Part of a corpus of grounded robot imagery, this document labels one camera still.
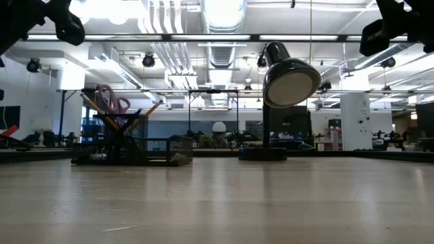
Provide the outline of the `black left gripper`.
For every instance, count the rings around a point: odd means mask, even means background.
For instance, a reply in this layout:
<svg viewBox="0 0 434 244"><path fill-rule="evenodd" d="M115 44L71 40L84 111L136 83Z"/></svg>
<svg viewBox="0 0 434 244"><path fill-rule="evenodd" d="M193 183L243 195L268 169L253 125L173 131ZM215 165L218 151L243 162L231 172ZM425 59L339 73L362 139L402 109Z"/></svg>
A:
<svg viewBox="0 0 434 244"><path fill-rule="evenodd" d="M76 15L68 12L68 0L21 1L23 17L20 18L20 32L27 34L35 25L44 25L48 17L56 26L56 36L59 40L74 46L81 45L85 40L83 24Z"/></svg>

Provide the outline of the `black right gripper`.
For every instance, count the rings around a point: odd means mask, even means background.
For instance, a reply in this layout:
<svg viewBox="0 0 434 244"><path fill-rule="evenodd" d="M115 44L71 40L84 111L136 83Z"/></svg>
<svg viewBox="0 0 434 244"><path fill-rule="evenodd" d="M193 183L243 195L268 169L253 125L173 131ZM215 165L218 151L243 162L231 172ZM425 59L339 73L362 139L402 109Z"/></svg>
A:
<svg viewBox="0 0 434 244"><path fill-rule="evenodd" d="M362 30L359 53L372 56L389 47L391 39L400 35L407 35L408 41L416 40L415 30L411 23L414 21L413 8L417 6L415 0L377 0L377 6L382 19L373 21Z"/></svg>

